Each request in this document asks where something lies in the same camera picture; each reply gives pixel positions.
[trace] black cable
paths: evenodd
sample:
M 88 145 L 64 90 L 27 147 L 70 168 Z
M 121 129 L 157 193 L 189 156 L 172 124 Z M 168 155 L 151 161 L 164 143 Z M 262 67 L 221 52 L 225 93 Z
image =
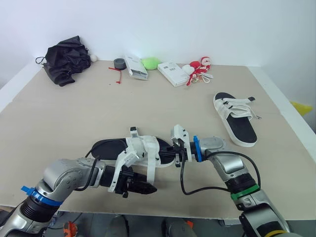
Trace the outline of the black cable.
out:
M 82 215 L 82 213 L 80 213 L 74 221 L 72 221 L 72 223 L 76 222 L 76 220 Z M 51 229 L 51 230 L 61 230 L 63 229 L 64 227 L 58 227 L 58 228 L 52 228 L 52 227 L 47 227 L 48 229 Z
M 35 62 L 37 63 L 37 64 L 40 64 L 40 63 L 42 63 L 42 61 L 44 61 L 44 59 L 45 59 L 45 57 L 37 57 L 36 59 L 35 59 Z
M 211 156 L 214 156 L 214 155 L 217 155 L 217 154 L 232 154 L 232 155 L 237 155 L 237 156 L 241 156 L 241 157 L 244 157 L 245 159 L 247 159 L 248 161 L 250 161 L 250 163 L 253 165 L 255 171 L 256 171 L 256 174 L 257 174 L 257 180 L 258 180 L 258 186 L 261 187 L 261 178 L 260 178 L 260 173 L 259 173 L 259 169 L 256 165 L 256 163 L 248 156 L 242 154 L 242 153 L 239 153 L 239 152 L 229 152 L 229 151 L 222 151 L 222 152 L 212 152 L 211 154 L 207 155 L 206 156 L 206 159 L 207 158 L 210 158 Z
M 186 159 L 185 159 L 185 155 L 184 155 L 184 151 L 183 150 L 181 151 L 181 156 L 182 156 L 182 166 L 181 166 L 181 173 L 180 173 L 180 183 L 181 183 L 182 192 L 185 195 L 191 195 L 191 194 L 195 194 L 195 193 L 200 192 L 200 191 L 210 190 L 210 189 L 217 189 L 217 190 L 222 190 L 222 191 L 229 192 L 228 189 L 221 188 L 221 187 L 216 187 L 216 186 L 204 187 L 204 188 L 193 190 L 191 192 L 186 192 L 185 189 L 184 189 L 184 182 L 183 182 L 184 165 L 185 165 L 185 160 Z
M 90 153 L 91 153 L 92 151 L 94 151 L 97 147 L 99 147 L 99 146 L 101 146 L 101 145 L 103 145 L 103 144 L 105 144 L 105 143 L 108 143 L 108 142 L 122 142 L 122 143 L 124 144 L 125 148 L 127 148 L 127 145 L 126 145 L 122 140 L 120 140 L 120 139 L 106 140 L 106 141 L 100 142 L 98 145 L 96 145 L 96 146 L 94 146 L 93 148 L 91 148 L 91 150 L 85 155 L 85 158 L 87 158 L 88 155 L 90 155 Z M 88 187 L 89 184 L 90 184 L 90 181 L 91 181 L 91 178 L 92 178 L 92 175 L 93 175 L 93 171 L 94 171 L 95 165 L 96 165 L 97 161 L 100 160 L 100 158 L 101 158 L 100 156 L 98 156 L 98 157 L 95 158 L 95 160 L 94 160 L 94 162 L 93 162 L 93 165 L 92 165 L 92 167 L 91 167 L 91 171 L 90 171 L 88 180 L 87 180 L 85 186 L 84 186 L 83 188 L 77 188 L 77 189 L 75 189 L 75 191 L 81 192 L 81 191 L 84 191 L 84 190 L 87 189 L 87 187 Z
M 98 156 L 98 157 L 96 157 L 96 158 L 94 159 L 94 162 L 93 162 L 93 165 L 92 165 L 92 167 L 91 167 L 91 171 L 90 171 L 90 174 L 89 174 L 89 177 L 88 177 L 88 180 L 87 180 L 85 186 L 84 186 L 83 188 L 77 188 L 77 189 L 75 189 L 76 191 L 81 192 L 81 191 L 84 191 L 84 190 L 87 189 L 87 187 L 88 187 L 89 184 L 90 184 L 90 181 L 91 181 L 91 178 L 92 178 L 92 175 L 93 175 L 93 171 L 94 171 L 95 165 L 96 165 L 96 163 L 98 162 L 99 159 L 100 159 L 100 156 Z

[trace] orange object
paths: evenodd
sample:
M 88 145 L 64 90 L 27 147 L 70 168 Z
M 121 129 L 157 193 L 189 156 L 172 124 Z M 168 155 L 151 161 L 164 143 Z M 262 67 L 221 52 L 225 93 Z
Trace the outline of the orange object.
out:
M 75 237 L 77 234 L 78 228 L 75 223 L 71 221 L 64 224 L 64 237 Z
M 190 228 L 193 229 L 193 222 L 192 221 L 186 221 L 186 222 L 190 226 Z

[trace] red cable tie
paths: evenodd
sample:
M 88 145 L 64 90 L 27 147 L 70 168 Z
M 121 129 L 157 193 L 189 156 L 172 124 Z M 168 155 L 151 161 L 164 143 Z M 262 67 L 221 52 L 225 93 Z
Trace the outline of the red cable tie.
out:
M 122 81 L 122 71 L 121 71 L 120 69 L 110 68 L 110 67 L 109 67 L 109 69 L 115 70 L 115 71 L 118 71 L 118 72 L 119 72 L 119 80 L 117 80 L 116 83 L 121 84 L 121 81 Z

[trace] tabletop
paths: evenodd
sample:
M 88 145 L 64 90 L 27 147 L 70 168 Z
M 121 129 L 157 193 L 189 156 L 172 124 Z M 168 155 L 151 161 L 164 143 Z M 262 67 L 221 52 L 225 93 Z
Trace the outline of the tabletop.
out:
M 213 66 L 209 84 L 173 87 L 163 75 L 149 71 L 149 81 L 109 70 L 112 61 L 98 61 L 75 83 L 59 87 L 41 69 L 0 113 L 0 205 L 15 206 L 25 198 L 23 185 L 35 186 L 44 169 L 60 158 L 76 159 L 101 140 L 128 137 L 129 128 L 140 135 L 170 141 L 170 130 L 182 125 L 193 139 L 219 136 L 231 150 L 244 153 L 257 164 L 262 188 L 288 220 L 314 219 L 316 165 L 247 67 Z M 213 96 L 227 92 L 236 98 L 253 96 L 252 109 L 262 119 L 251 121 L 258 142 L 252 148 L 234 145 L 213 107 Z M 255 172 L 245 161 L 250 173 Z M 146 169 L 136 167 L 146 174 Z M 185 187 L 224 186 L 212 164 L 186 163 Z M 185 196 L 180 169 L 157 168 L 150 195 L 130 193 L 128 198 L 107 188 L 73 192 L 62 210 L 231 219 L 240 212 L 230 195 L 219 190 Z

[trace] roll of tape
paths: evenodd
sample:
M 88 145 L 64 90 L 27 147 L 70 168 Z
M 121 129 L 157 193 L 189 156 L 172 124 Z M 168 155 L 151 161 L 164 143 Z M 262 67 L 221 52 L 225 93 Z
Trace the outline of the roll of tape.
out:
M 125 60 L 122 58 L 115 59 L 114 67 L 119 70 L 124 70 L 126 68 Z

